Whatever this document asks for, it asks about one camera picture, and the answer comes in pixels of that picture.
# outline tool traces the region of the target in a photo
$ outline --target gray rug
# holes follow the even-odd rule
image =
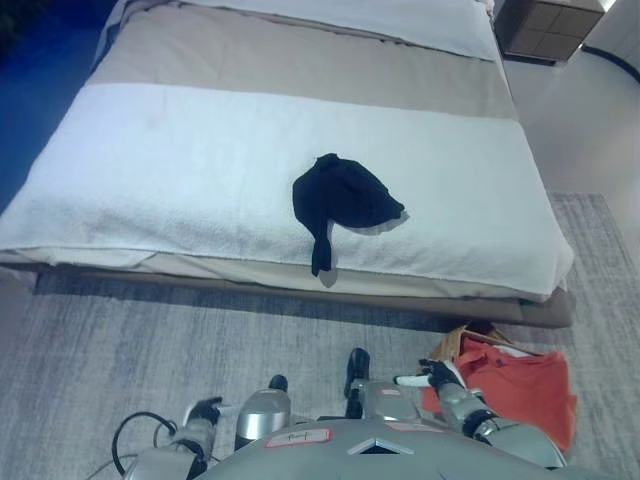
[[[505,328],[539,351],[564,351],[579,396],[571,463],[640,478],[638,275],[600,196],[552,195],[577,253],[570,329]],[[192,401],[238,404],[275,373],[294,410],[344,410],[349,351],[372,354],[372,374],[415,369],[440,340],[437,318],[387,310],[186,288],[42,276],[23,318],[0,322],[0,478],[83,479],[110,456],[122,418],[149,409],[180,419]],[[121,439],[150,445],[151,421]],[[232,451],[233,419],[215,454]],[[97,478],[116,478],[109,469]]]

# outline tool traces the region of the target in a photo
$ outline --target bed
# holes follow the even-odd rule
[[[13,269],[558,327],[573,253],[475,0],[120,1],[96,66],[0,216]],[[291,185],[336,152],[406,206],[332,225]]]

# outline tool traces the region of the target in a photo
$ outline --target orange cloth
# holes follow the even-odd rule
[[[516,358],[485,343],[464,339],[454,361],[468,388],[480,388],[498,415],[535,425],[567,452],[576,432],[577,398],[569,391],[569,367],[562,353]],[[423,408],[440,413],[433,388]]]

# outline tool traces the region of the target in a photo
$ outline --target white towel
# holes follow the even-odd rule
[[[339,268],[548,296],[572,252],[512,120],[160,85],[81,90],[0,217],[0,249],[133,249],[309,264],[291,185],[335,152],[410,218],[336,226]]]
[[[281,15],[380,33],[446,52],[497,60],[488,7],[475,0],[184,0],[181,3]],[[98,42],[96,59],[107,44],[107,31],[133,13],[163,0],[119,0]]]

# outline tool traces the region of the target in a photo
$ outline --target black garment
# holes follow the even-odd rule
[[[404,205],[358,162],[328,153],[294,182],[293,209],[316,240],[311,273],[318,276],[320,270],[331,270],[330,219],[346,227],[374,227],[400,218]]]

